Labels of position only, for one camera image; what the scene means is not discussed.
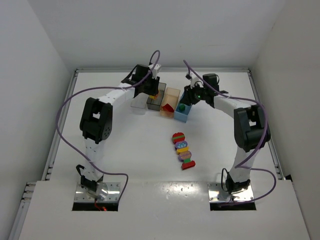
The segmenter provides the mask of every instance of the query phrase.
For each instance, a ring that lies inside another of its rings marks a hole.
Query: toy block
[[[185,139],[185,135],[182,132],[177,132],[172,135],[172,141],[174,144],[176,144],[177,142],[184,141]]]
[[[186,110],[186,105],[184,105],[184,104],[179,104],[179,105],[178,105],[178,108],[179,108],[179,111],[180,111],[180,112],[183,112],[184,110]]]
[[[168,103],[164,106],[162,106],[162,109],[166,112],[169,112],[169,113],[173,113],[175,110],[173,109],[172,106],[170,106]]]
[[[182,170],[185,170],[185,169],[189,169],[189,168],[192,168],[196,165],[196,162],[195,161],[191,161],[191,162],[188,162],[188,163],[182,163]]]
[[[190,159],[190,158],[187,158],[187,159],[183,160],[183,163],[184,163],[184,164],[187,164],[187,163],[190,163],[190,162],[191,162],[191,159]]]
[[[159,93],[158,93],[157,95],[155,95],[155,96],[150,95],[149,98],[151,98],[151,99],[153,99],[153,100],[156,100],[157,97],[158,97],[158,95],[159,95]]]
[[[179,149],[177,149],[177,150],[176,150],[176,153],[177,153],[177,154],[180,154],[180,153],[186,152],[186,151],[188,151],[188,150],[189,150],[189,147],[186,146],[186,147],[184,147],[184,148],[179,148]]]
[[[178,159],[180,162],[183,162],[185,159],[191,158],[191,152],[190,151],[184,151],[179,153]]]
[[[188,143],[186,141],[178,141],[176,144],[175,144],[175,148],[176,149],[183,149],[185,147],[188,146]]]

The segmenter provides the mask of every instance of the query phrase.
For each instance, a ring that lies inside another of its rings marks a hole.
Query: red oval block
[[[176,144],[177,142],[184,141],[185,139],[185,135],[182,132],[177,132],[172,135],[172,142],[174,144]]]
[[[189,169],[189,168],[192,168],[196,165],[196,162],[195,161],[191,161],[191,162],[188,162],[188,163],[182,163],[182,170],[185,170],[185,169]]]

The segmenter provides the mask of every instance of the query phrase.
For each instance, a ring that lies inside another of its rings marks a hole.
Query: white table surface
[[[253,98],[246,72],[217,72],[220,89],[233,96]],[[117,86],[125,72],[79,73],[74,93],[96,86]],[[167,87],[182,90],[185,72],[161,72]],[[85,101],[108,90],[85,92],[70,104],[63,135],[85,151],[79,123]],[[181,170],[171,137],[183,132],[196,166]],[[222,168],[230,169],[236,155],[233,120],[204,102],[193,106],[187,123],[148,110],[132,113],[130,101],[113,113],[106,140],[107,172],[124,172],[129,184],[118,212],[74,212],[75,169],[84,159],[60,141],[50,181],[38,182],[20,235],[34,239],[309,239],[290,181],[280,180],[275,191],[256,202],[256,211],[210,211],[207,182],[219,181]],[[275,173],[268,146],[260,150],[254,167]],[[107,176],[106,182],[124,177]],[[251,173],[255,197],[273,184],[267,173]]]

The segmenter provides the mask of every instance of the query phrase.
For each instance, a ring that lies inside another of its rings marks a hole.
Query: white wall
[[[285,0],[28,0],[70,69],[248,67]]]
[[[319,0],[287,1],[252,71],[314,240],[320,239],[319,10]]]
[[[0,239],[27,181],[41,179],[70,80],[27,0],[0,1]]]

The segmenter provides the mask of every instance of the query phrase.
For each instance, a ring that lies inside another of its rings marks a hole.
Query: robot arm
[[[140,80],[153,69],[149,77],[136,87],[128,88],[136,85]],[[135,98],[141,93],[151,96],[158,94],[158,86],[160,78],[158,73],[161,69],[160,64],[149,66],[137,65],[135,74],[132,77],[127,76],[121,81],[118,89],[98,98],[88,98],[83,109],[80,130],[85,141],[85,155],[95,165],[103,159],[105,140],[112,131],[113,111],[129,99]],[[86,161],[85,165],[76,167],[81,176],[81,185],[84,186],[91,194],[99,198],[103,180],[103,174],[97,171]]]
[[[187,75],[186,78],[191,80],[191,84],[184,87],[184,94],[180,100],[181,104],[190,106],[203,100],[212,108],[219,109],[234,119],[234,139],[238,147],[233,166],[227,172],[225,185],[229,194],[247,189],[250,184],[250,171],[254,164],[255,156],[241,167],[237,166],[254,151],[262,137],[265,123],[262,109],[258,105],[249,105],[239,100],[219,96],[207,85],[201,87],[196,84],[191,74]],[[214,89],[220,91],[216,74],[205,74],[203,79]],[[270,140],[270,137],[270,131],[267,130],[261,148]]]

